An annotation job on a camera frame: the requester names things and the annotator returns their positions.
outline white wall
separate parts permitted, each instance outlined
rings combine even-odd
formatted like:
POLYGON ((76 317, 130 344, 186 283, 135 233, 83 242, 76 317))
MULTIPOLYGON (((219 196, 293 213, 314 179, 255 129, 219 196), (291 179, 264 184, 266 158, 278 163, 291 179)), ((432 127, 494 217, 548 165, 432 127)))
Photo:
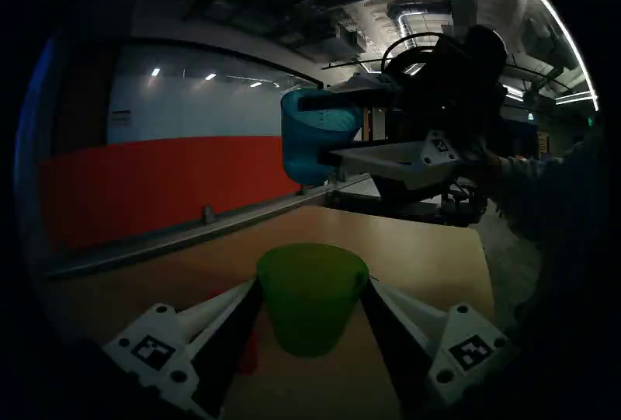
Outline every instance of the white wall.
POLYGON ((120 76, 109 105, 108 143, 176 137, 280 135, 280 90, 203 78, 120 76), (131 111, 117 123, 115 111, 131 111))

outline ceiling duct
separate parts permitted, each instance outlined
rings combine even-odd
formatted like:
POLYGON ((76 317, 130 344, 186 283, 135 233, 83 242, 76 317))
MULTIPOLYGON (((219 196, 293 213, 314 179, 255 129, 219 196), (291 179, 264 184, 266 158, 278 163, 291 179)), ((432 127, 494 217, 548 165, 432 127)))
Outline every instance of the ceiling duct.
POLYGON ((529 17, 522 31, 522 44, 529 56, 553 65, 555 68, 575 69, 578 66, 574 52, 562 33, 541 20, 529 17))
POLYGON ((293 45, 316 62, 347 61, 366 51, 366 42, 357 32, 349 32, 341 24, 323 20, 304 30, 304 42, 293 45))

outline black cable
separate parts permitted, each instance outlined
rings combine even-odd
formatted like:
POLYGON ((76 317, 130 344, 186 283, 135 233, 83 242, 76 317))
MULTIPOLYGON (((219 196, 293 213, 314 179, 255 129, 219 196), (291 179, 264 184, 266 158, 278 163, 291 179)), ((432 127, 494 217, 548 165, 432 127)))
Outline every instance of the black cable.
POLYGON ((421 33, 411 33, 410 35, 406 35, 403 38, 400 38, 399 40, 397 40, 396 42, 393 42, 392 45, 390 45, 386 51, 384 52, 383 56, 382 56, 382 65, 381 65, 381 71, 383 72, 384 68, 386 67, 386 59, 388 58, 388 54, 398 45, 400 45, 401 43, 403 43, 404 41, 407 40, 412 40, 415 38, 419 38, 420 36, 437 36, 437 37, 442 37, 444 36, 447 40, 451 40, 453 41, 455 44, 459 45, 459 42, 457 42, 457 40, 455 40, 454 38, 452 38, 451 36, 445 35, 444 33, 439 33, 439 32, 421 32, 421 33))

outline led strip light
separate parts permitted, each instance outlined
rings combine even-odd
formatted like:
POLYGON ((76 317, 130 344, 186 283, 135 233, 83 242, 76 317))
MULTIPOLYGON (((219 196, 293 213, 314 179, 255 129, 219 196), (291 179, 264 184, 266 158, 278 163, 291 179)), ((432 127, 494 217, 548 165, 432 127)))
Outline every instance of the led strip light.
POLYGON ((595 94, 593 83, 591 82, 591 76, 589 76, 587 72, 585 62, 582 60, 582 56, 580 55, 580 52, 578 51, 578 47, 576 46, 576 43, 571 38, 571 35, 569 34, 569 30, 567 30, 567 27, 565 26, 563 21, 560 20, 560 16, 558 15, 554 7, 550 4, 550 2, 548 0, 540 0, 540 1, 543 3, 544 6, 546 6, 546 9, 552 15, 552 17, 554 17, 554 20, 557 21, 558 26, 560 27, 560 29, 563 31, 563 34, 565 35, 565 38, 567 38, 567 42, 569 43, 571 50, 574 52, 576 56, 576 61, 578 61, 578 65, 580 66, 580 69, 582 70, 582 74, 585 75, 585 81, 587 82, 588 90, 591 93, 591 99, 593 100, 593 106, 595 107, 595 111, 599 111, 599 106, 597 104, 597 95, 595 94))

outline person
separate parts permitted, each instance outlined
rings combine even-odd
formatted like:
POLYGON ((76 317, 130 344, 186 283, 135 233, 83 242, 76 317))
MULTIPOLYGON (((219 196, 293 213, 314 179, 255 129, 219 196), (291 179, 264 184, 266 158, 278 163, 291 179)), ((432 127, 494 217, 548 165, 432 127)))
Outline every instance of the person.
POLYGON ((534 242, 542 256, 535 293, 516 315, 525 325, 539 305, 578 292, 596 271, 592 252, 605 233, 609 205, 604 138, 597 130, 563 158, 547 162, 484 153, 484 162, 463 175, 496 202, 510 229, 534 242))

